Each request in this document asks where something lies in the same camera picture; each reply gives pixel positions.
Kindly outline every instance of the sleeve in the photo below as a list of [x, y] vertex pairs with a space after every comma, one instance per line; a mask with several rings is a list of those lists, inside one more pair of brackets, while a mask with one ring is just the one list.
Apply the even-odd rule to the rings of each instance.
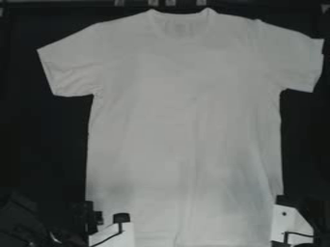
[[257, 50], [281, 89], [311, 92], [322, 72], [323, 39], [255, 20]]
[[94, 77], [98, 64], [98, 26], [38, 49], [51, 90], [56, 96], [84, 96], [99, 88]]

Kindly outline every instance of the crew neck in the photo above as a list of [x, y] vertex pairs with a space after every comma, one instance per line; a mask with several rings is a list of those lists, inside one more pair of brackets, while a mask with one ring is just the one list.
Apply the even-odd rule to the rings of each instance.
[[[201, 12], [194, 13], [194, 14], [170, 14], [170, 13], [159, 12], [155, 9], [151, 9], [147, 11], [147, 15], [148, 15], [148, 19], [151, 22], [152, 30], [162, 39], [166, 39], [167, 41], [175, 41], [175, 42], [187, 42], [187, 41], [198, 41], [207, 35], [210, 28], [213, 26], [215, 12], [211, 8], [205, 8]], [[162, 30], [162, 27], [159, 26], [155, 20], [156, 17], [177, 18], [179, 20], [205, 19], [206, 24], [205, 24], [203, 29], [193, 37], [175, 38], [167, 35], [164, 30]]]

